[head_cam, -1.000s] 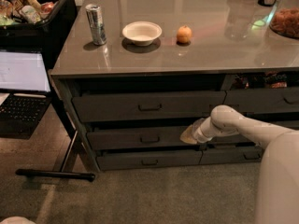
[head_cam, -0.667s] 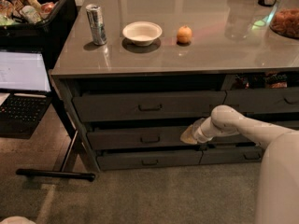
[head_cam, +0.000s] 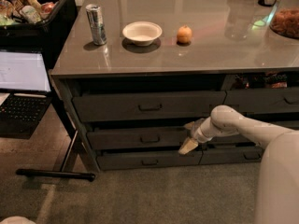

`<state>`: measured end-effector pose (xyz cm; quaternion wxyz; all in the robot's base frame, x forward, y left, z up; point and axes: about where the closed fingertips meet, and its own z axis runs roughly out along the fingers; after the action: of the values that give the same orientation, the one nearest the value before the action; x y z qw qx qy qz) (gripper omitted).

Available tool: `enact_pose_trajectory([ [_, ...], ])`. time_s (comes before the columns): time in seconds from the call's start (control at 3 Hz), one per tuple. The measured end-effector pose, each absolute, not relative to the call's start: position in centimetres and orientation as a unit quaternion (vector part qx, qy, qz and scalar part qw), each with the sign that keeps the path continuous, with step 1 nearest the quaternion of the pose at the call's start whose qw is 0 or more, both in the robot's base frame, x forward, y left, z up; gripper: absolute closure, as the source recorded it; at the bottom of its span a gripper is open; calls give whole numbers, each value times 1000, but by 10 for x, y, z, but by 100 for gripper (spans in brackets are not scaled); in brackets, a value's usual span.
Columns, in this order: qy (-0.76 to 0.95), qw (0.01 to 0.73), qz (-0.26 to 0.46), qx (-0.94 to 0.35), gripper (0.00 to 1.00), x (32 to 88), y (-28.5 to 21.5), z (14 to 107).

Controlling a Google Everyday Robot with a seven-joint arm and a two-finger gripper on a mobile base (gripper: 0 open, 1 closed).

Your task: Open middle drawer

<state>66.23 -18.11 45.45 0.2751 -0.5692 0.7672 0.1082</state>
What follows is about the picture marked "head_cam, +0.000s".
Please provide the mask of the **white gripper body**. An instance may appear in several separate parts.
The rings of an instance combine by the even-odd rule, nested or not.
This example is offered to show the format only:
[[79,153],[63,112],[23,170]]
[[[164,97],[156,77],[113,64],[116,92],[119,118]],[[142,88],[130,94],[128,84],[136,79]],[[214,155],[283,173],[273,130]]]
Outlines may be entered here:
[[210,135],[210,118],[197,120],[191,128],[191,136],[198,143],[206,143],[212,139]]

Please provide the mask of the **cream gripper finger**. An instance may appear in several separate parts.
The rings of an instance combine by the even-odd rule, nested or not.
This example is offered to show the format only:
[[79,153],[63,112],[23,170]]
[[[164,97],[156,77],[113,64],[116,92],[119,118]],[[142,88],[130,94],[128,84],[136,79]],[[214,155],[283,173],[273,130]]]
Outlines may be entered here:
[[198,142],[193,139],[193,138],[186,138],[185,141],[183,142],[182,146],[178,150],[178,153],[181,155],[185,155],[192,150],[196,149],[198,147]]
[[204,121],[202,119],[198,119],[196,121],[186,123],[184,125],[184,128],[187,129],[187,130],[192,130],[192,129],[197,130],[203,122]]

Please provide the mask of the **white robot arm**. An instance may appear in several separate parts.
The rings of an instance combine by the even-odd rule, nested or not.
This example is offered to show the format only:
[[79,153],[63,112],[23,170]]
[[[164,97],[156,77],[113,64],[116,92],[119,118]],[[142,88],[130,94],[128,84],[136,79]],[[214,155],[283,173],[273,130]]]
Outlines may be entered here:
[[263,150],[254,224],[299,224],[299,131],[243,116],[228,105],[187,123],[178,153],[185,155],[215,137],[242,135]]

